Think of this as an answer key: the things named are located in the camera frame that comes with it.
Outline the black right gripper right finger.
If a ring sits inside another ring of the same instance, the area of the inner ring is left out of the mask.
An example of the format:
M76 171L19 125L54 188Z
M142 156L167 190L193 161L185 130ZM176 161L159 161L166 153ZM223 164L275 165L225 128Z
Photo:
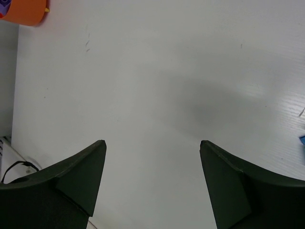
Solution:
M219 229L303 229L305 182L259 167L203 140L200 157Z

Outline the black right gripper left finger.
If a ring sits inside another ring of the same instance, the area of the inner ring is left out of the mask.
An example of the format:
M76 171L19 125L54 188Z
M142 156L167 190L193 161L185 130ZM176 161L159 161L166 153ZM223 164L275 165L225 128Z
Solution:
M0 182L2 229L85 229L93 216L106 143L98 140L79 153L35 173Z

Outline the purple flower lego piece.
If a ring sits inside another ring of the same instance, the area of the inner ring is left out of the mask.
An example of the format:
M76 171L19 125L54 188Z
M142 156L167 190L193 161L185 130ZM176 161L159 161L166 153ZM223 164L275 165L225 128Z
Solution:
M0 0L0 16L3 17L7 14L11 5L11 0Z

